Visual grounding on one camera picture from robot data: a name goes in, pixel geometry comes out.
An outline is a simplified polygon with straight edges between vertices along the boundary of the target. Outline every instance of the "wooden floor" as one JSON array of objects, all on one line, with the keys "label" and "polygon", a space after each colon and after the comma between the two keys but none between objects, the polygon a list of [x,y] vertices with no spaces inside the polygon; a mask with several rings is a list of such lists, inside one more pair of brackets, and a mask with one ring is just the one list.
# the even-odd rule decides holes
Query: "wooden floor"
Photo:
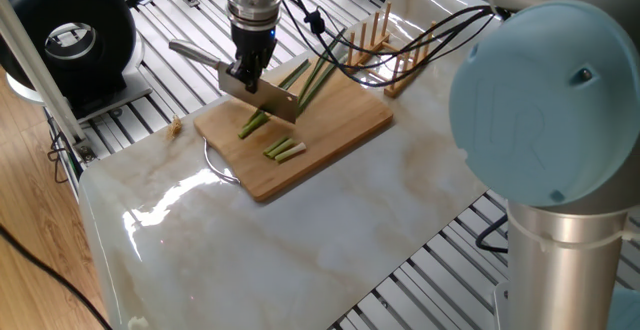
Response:
[{"label": "wooden floor", "polygon": [[[69,184],[56,184],[42,108],[18,99],[0,69],[0,222],[105,314]],[[0,240],[0,330],[100,329],[64,288]]]}]

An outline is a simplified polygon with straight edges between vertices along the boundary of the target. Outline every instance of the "white marble tabletop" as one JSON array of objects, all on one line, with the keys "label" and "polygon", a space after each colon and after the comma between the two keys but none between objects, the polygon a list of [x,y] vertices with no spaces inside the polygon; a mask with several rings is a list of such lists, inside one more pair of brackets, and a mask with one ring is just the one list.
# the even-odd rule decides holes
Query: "white marble tabletop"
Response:
[{"label": "white marble tabletop", "polygon": [[[398,45],[479,3],[390,1]],[[80,203],[114,328],[331,326],[486,190],[449,126],[449,87],[469,46],[396,100],[370,89],[394,124],[268,204],[205,163],[193,119],[226,97],[185,117],[175,141],[159,132],[92,164]]]}]

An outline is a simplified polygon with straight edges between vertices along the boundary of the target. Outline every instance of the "green onion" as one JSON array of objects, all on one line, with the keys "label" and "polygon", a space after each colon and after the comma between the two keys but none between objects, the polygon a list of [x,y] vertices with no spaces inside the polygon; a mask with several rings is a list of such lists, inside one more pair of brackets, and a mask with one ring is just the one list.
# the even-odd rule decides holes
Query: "green onion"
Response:
[{"label": "green onion", "polygon": [[[296,80],[298,80],[300,78],[300,76],[302,76],[302,74],[304,74],[305,71],[307,71],[307,69],[309,68],[309,66],[311,66],[311,64],[309,63],[309,60],[305,60],[303,61],[300,65],[298,65],[297,68],[295,68],[295,70],[293,70],[293,72],[291,72],[291,74],[289,74],[284,80],[282,80],[280,82],[280,84],[278,85],[278,87],[284,89],[284,90],[289,90],[289,88],[291,87],[291,85],[293,85]],[[258,117],[260,114],[264,114],[264,111],[257,109],[253,115],[251,115],[251,117],[249,118],[249,120],[247,121],[246,124],[244,124],[244,127],[249,126],[249,124],[251,124],[251,122],[253,120],[255,120],[256,117]]]},{"label": "green onion", "polygon": [[318,61],[316,62],[316,66],[313,68],[311,75],[309,75],[309,77],[307,78],[307,81],[305,81],[304,85],[302,86],[302,90],[300,90],[300,95],[298,95],[298,105],[302,103],[302,99],[307,93],[309,86],[311,86],[311,82],[313,81],[313,79],[315,79],[316,75],[318,75],[318,72],[320,72],[322,65],[324,65],[324,63],[326,62],[324,58],[329,56],[329,51],[333,51],[336,45],[338,45],[338,40],[342,37],[345,31],[347,31],[346,28],[342,29],[342,31],[340,31],[340,33],[338,33],[338,35],[333,39],[331,44],[329,44],[328,49],[322,53],[322,56],[320,58],[318,58]]},{"label": "green onion", "polygon": [[307,150],[307,146],[304,143],[300,143],[296,146],[294,146],[293,148],[281,153],[280,155],[276,156],[276,161],[278,163],[283,163],[289,159],[291,159],[292,157],[304,152],[305,150]]},{"label": "green onion", "polygon": [[255,120],[255,118],[257,118],[257,117],[258,117],[258,115],[260,115],[261,113],[264,113],[264,111],[262,111],[262,110],[260,110],[260,109],[256,110],[256,112],[254,112],[254,113],[253,113],[253,115],[251,115],[251,117],[249,118],[249,121],[247,121],[247,123],[246,123],[246,124],[244,124],[244,126],[243,126],[243,127],[247,127],[247,126],[249,126],[249,124],[251,124],[251,122],[252,122],[253,120]]},{"label": "green onion", "polygon": [[269,155],[270,152],[275,150],[278,146],[282,145],[282,143],[287,141],[287,140],[289,140],[288,136],[282,137],[278,141],[276,141],[273,144],[271,144],[268,148],[264,149],[264,151],[262,153],[265,154],[265,155]]},{"label": "green onion", "polygon": [[242,131],[240,132],[240,134],[238,134],[238,137],[240,139],[246,138],[256,129],[258,129],[260,126],[264,125],[267,121],[269,121],[269,117],[267,116],[267,114],[265,113],[258,114],[258,116],[256,116],[253,120],[251,120],[249,125],[242,128]]},{"label": "green onion", "polygon": [[287,76],[280,82],[278,87],[281,87],[284,90],[289,90],[291,85],[293,85],[293,83],[295,83],[296,80],[298,80],[298,78],[300,78],[300,76],[304,74],[304,72],[307,71],[310,66],[311,63],[309,63],[309,60],[305,59],[305,61],[303,61],[302,64],[298,65],[298,67],[293,70],[293,72],[289,74],[289,76]]},{"label": "green onion", "polygon": [[[343,63],[345,60],[346,59],[343,57],[342,59],[340,59],[340,63]],[[336,69],[335,65],[333,64],[327,65],[327,68],[324,69],[324,72],[320,75],[320,77],[318,78],[318,81],[316,81],[316,83],[313,84],[313,86],[311,87],[311,90],[309,90],[309,95],[307,95],[307,97],[302,99],[302,102],[299,103],[297,116],[300,116],[307,109],[307,106],[309,106],[309,104],[311,103],[311,100],[313,100],[313,98],[318,94],[318,92],[322,88],[322,85],[324,85],[327,78],[331,75],[331,73],[335,69]]]},{"label": "green onion", "polygon": [[278,145],[275,149],[271,150],[267,154],[267,157],[269,159],[273,159],[276,156],[280,155],[280,153],[282,153],[283,151],[285,151],[288,148],[292,147],[293,145],[295,145],[295,142],[293,141],[293,139],[285,140],[282,144]]}]

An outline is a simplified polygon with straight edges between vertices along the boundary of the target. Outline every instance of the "knife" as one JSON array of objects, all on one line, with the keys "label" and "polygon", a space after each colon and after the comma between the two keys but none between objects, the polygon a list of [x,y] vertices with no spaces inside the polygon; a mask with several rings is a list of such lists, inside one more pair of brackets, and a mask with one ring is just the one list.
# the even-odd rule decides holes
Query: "knife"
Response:
[{"label": "knife", "polygon": [[188,59],[209,65],[218,70],[220,90],[282,120],[295,124],[298,108],[297,96],[262,79],[258,79],[258,90],[254,94],[250,93],[245,89],[245,84],[242,81],[227,73],[229,64],[220,61],[217,57],[191,42],[171,40],[169,49]]}]

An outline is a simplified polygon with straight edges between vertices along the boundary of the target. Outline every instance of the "wooden cutting board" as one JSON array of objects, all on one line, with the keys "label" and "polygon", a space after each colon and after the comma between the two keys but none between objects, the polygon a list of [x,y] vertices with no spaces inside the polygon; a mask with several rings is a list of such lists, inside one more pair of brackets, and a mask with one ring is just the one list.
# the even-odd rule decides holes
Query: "wooden cutting board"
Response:
[{"label": "wooden cutting board", "polygon": [[[315,64],[289,89],[298,94]],[[335,70],[316,98],[290,124],[276,117],[241,140],[240,129],[255,108],[230,99],[194,121],[200,135],[218,151],[256,201],[268,200],[310,171],[331,161],[389,124],[391,110],[359,84]],[[262,154],[283,136],[304,142],[307,151],[278,164]]]}]

